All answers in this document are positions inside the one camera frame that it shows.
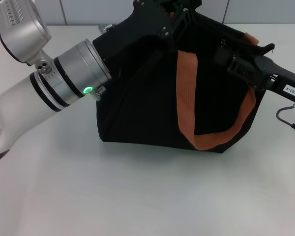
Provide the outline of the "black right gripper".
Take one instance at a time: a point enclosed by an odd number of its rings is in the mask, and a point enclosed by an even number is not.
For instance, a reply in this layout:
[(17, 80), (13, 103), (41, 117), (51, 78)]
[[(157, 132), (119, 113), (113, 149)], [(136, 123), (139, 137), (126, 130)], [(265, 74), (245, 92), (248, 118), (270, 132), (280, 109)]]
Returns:
[(218, 47), (215, 52), (215, 64), (248, 85), (272, 91), (282, 97), (295, 97), (294, 73), (265, 56), (255, 57), (254, 63), (226, 47)]

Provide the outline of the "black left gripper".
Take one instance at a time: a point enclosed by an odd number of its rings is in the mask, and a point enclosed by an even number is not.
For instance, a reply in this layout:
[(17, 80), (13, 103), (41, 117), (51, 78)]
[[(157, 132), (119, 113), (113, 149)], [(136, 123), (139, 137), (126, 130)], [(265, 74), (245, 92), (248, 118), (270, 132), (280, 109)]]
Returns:
[(140, 50), (171, 50), (175, 46), (173, 36), (183, 35), (192, 22), (191, 14), (196, 14), (201, 5), (202, 0), (133, 1), (131, 15), (92, 42), (107, 69), (108, 80), (116, 78), (121, 67)]

